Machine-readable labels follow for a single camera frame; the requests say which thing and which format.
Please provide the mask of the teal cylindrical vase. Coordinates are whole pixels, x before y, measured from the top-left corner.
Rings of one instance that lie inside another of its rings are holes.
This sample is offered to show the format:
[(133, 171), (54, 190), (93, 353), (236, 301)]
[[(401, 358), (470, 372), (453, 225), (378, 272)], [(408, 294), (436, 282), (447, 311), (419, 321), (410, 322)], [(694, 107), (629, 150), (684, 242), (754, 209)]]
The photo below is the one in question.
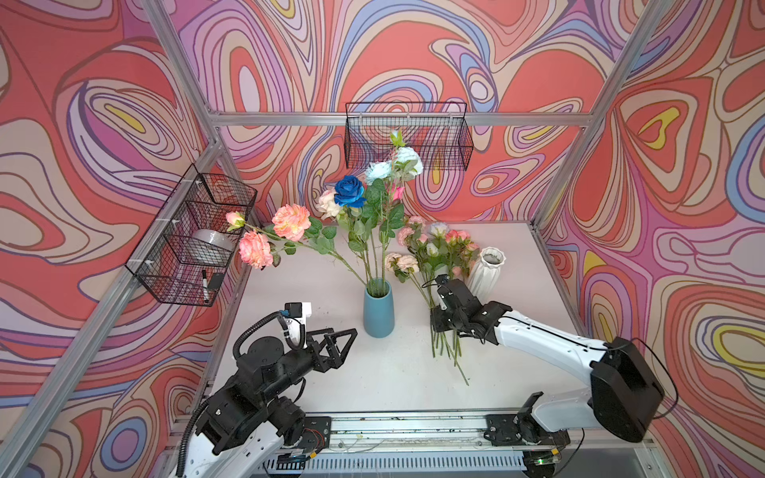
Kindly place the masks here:
[(374, 279), (365, 289), (364, 327), (376, 339), (386, 338), (394, 330), (394, 295), (390, 283)]

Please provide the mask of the white ribbed vase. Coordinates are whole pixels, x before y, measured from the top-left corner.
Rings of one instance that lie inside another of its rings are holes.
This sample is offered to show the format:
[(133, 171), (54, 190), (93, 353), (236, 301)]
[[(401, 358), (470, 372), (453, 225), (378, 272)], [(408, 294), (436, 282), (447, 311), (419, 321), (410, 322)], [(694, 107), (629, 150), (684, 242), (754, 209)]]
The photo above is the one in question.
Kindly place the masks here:
[(482, 304), (488, 302), (505, 261), (505, 254), (495, 247), (486, 247), (480, 251), (469, 274), (467, 288)]

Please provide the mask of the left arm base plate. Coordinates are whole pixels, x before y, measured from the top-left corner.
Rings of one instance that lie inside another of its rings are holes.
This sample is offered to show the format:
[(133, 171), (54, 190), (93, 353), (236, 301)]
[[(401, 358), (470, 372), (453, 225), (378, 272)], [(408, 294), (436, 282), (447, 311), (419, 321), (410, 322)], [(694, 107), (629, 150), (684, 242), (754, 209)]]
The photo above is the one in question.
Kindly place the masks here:
[(331, 443), (330, 416), (271, 417), (269, 423), (275, 426), (277, 435), (283, 439), (283, 449), (297, 449), (302, 454), (318, 454)]

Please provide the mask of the pink carnation flower stem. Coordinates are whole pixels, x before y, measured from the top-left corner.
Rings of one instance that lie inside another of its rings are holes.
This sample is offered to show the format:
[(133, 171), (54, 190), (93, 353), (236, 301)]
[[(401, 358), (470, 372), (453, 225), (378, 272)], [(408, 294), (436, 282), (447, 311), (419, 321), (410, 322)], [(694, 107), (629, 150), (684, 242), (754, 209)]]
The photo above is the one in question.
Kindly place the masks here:
[(288, 204), (280, 207), (265, 227), (251, 224), (242, 211), (224, 213), (227, 232), (241, 232), (237, 243), (241, 261), (256, 269), (277, 267), (284, 256), (311, 250), (342, 264), (358, 281), (366, 280), (337, 250), (337, 228), (325, 226), (305, 206)]

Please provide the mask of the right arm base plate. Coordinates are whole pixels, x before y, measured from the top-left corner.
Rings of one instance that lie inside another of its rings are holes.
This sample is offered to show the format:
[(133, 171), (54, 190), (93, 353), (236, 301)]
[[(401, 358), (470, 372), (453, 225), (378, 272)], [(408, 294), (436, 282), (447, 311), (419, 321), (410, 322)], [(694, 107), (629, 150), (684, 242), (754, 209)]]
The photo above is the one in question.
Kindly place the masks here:
[(543, 429), (531, 415), (488, 414), (483, 438), (493, 446), (553, 446), (565, 448), (571, 443), (566, 430)]

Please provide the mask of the blue rose flower stem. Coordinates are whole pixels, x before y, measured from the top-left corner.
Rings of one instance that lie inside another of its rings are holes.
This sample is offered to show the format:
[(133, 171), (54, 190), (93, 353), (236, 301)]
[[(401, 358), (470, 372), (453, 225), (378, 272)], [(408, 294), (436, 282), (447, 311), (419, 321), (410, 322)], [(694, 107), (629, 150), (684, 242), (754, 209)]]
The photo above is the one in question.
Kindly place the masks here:
[(366, 275), (366, 290), (378, 292), (372, 265), (372, 233), (378, 224), (378, 207), (366, 198), (366, 187), (358, 177), (346, 175), (335, 185), (333, 205), (338, 208), (335, 219), (347, 233), (347, 243), (353, 254), (361, 259)]

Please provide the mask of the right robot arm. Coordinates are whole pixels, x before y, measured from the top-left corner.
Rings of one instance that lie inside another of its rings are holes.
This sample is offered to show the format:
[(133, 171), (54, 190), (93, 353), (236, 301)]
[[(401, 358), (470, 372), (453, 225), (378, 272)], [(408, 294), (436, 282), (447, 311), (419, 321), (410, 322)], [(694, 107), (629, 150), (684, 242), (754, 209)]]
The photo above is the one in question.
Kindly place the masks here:
[(599, 428), (626, 442), (643, 441), (665, 389), (633, 341), (589, 339), (508, 305), (481, 303), (462, 281), (446, 275), (435, 284), (440, 303), (430, 311), (430, 324), (436, 332), (452, 330), (460, 338), (530, 354), (581, 382), (581, 388), (563, 394), (531, 394), (518, 412), (488, 427), (484, 436), (493, 445), (537, 445), (573, 428)]

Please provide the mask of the magenta rose flower stem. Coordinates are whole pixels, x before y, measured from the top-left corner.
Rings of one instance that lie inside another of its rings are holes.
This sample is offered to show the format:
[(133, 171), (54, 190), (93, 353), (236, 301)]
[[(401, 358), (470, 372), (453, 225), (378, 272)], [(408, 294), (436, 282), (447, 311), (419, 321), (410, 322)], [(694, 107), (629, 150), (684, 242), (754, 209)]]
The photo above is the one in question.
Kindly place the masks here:
[(404, 199), (405, 193), (406, 188), (400, 185), (392, 185), (388, 191), (388, 194), (390, 195), (390, 201), (392, 201), (392, 203), (401, 202)]

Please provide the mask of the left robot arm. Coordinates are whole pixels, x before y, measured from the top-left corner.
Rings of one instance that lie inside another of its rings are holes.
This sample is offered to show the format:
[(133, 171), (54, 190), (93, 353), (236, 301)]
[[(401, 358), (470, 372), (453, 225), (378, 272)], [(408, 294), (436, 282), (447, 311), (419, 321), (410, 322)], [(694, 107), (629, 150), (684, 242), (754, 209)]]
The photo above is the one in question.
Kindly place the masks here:
[(237, 370), (192, 413), (179, 444), (177, 477), (247, 477), (282, 447), (304, 463), (330, 444), (332, 420), (310, 418), (292, 398), (310, 372), (340, 368), (358, 333), (332, 328), (299, 331), (299, 338), (256, 338), (255, 327), (232, 348)]

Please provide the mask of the cream rose flower stem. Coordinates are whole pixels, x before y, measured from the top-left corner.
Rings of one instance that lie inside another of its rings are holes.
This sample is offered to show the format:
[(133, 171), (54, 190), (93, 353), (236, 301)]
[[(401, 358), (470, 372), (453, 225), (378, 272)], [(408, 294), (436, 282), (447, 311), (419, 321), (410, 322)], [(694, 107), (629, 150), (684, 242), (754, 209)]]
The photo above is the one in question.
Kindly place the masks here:
[(318, 199), (317, 210), (322, 220), (332, 220), (318, 235), (319, 252), (339, 261), (370, 294), (376, 292), (371, 235), (375, 226), (370, 208), (366, 207), (364, 187), (358, 193), (341, 194), (329, 188)]

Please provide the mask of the white pale-blue flower stem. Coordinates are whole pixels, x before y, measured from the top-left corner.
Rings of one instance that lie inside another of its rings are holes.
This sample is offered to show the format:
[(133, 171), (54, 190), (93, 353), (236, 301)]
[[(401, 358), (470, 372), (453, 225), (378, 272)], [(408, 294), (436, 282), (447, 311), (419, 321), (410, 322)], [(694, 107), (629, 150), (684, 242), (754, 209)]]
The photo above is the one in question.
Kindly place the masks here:
[(392, 185), (406, 185), (424, 172), (418, 152), (409, 147), (400, 131), (390, 134), (392, 151), (384, 159), (371, 163), (365, 171), (366, 198), (378, 207), (378, 224), (372, 233), (373, 265), (377, 279), (386, 281), (384, 259), (390, 241), (404, 227), (404, 199), (392, 203), (388, 191)]

